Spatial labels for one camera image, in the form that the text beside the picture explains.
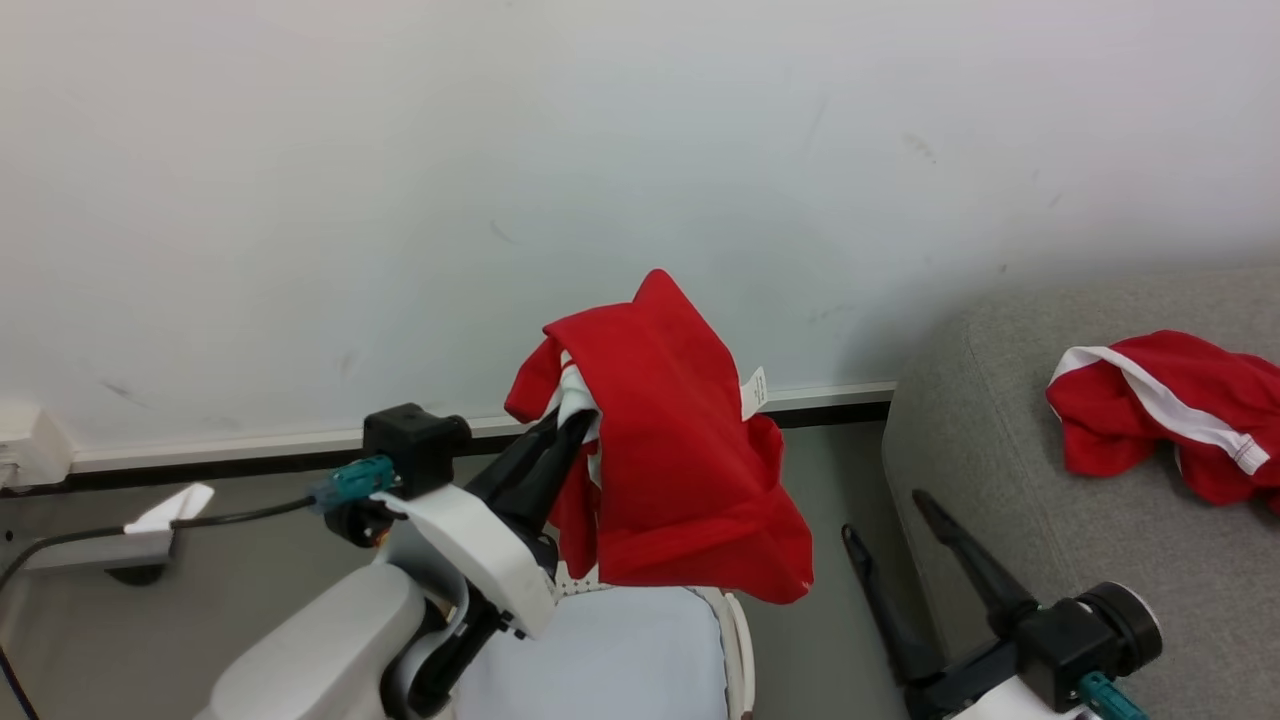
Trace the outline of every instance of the gray floor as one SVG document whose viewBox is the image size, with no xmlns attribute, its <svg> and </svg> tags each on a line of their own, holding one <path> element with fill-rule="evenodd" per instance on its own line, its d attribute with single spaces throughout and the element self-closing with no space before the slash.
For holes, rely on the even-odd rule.
<svg viewBox="0 0 1280 720">
<path fill-rule="evenodd" d="M 852 523 L 909 614 L 923 619 L 906 544 L 879 465 L 882 425 L 787 430 L 783 482 L 814 534 L 815 583 L 790 606 L 746 598 L 756 657 L 756 717 L 905 717 L 876 628 L 840 543 Z M 462 459 L 470 477 L 485 459 Z M 294 498 L 314 475 L 212 483 L 210 512 Z M 0 502 L 0 529 L 22 538 L 122 523 L 172 492 L 146 488 Z M 257 638 L 369 553 L 298 512 L 189 530 L 148 588 L 102 573 L 35 578 L 6 591 L 13 662 L 44 720 L 193 716 L 219 673 Z M 20 612 L 13 609 L 20 600 Z M 19 719 L 0 692 L 0 719 Z"/>
</svg>

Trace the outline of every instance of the gray sofa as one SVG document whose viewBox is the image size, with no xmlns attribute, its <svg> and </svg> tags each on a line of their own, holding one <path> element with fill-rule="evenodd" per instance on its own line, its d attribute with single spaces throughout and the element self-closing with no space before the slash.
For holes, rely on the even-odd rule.
<svg viewBox="0 0 1280 720">
<path fill-rule="evenodd" d="M 1042 601 L 1102 580 L 1140 593 L 1165 652 L 1123 687 L 1153 720 L 1280 717 L 1280 519 L 1199 501 L 1169 448 L 1116 478 L 1062 468 L 1061 428 L 1044 401 L 1062 351 L 1161 328 L 1280 363 L 1280 268 L 982 302 L 941 328 L 901 378 L 884 469 L 948 657 L 991 634 L 913 488 L 932 492 Z"/>
</svg>

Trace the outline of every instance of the red and white clothing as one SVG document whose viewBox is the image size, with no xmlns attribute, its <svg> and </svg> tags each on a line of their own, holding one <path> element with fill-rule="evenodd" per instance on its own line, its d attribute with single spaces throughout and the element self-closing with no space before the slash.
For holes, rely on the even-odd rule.
<svg viewBox="0 0 1280 720">
<path fill-rule="evenodd" d="M 1208 502 L 1260 495 L 1280 512 L 1276 365 L 1160 331 L 1068 350 L 1046 395 L 1062 420 L 1068 470 L 1116 475 L 1169 439 L 1183 479 Z"/>
<path fill-rule="evenodd" d="M 733 357 L 675 281 L 654 270 L 631 302 L 544 332 L 507 411 L 600 411 L 550 518 L 570 573 L 599 562 L 616 585 L 804 596 L 813 537 L 782 488 L 782 433 L 764 415 L 744 420 Z"/>
</svg>

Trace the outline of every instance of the white electrical box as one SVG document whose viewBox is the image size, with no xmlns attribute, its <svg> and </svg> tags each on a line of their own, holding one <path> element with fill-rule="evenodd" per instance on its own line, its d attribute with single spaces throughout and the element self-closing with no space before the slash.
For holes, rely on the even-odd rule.
<svg viewBox="0 0 1280 720">
<path fill-rule="evenodd" d="M 70 441 L 44 409 L 0 406 L 0 486 L 60 483 L 70 466 Z"/>
</svg>

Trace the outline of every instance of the teal connector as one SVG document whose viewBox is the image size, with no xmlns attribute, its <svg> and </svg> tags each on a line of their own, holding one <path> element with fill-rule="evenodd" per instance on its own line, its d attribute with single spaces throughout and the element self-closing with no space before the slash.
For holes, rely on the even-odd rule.
<svg viewBox="0 0 1280 720">
<path fill-rule="evenodd" d="M 1147 714 L 1125 697 L 1102 673 L 1080 680 L 1080 700 L 1102 720 L 1148 720 Z"/>
<path fill-rule="evenodd" d="M 311 510 L 323 514 L 352 500 L 389 489 L 394 484 L 396 469 L 392 468 L 390 457 L 375 455 L 329 473 L 328 478 L 307 488 L 307 495 L 316 498 Z"/>
</svg>

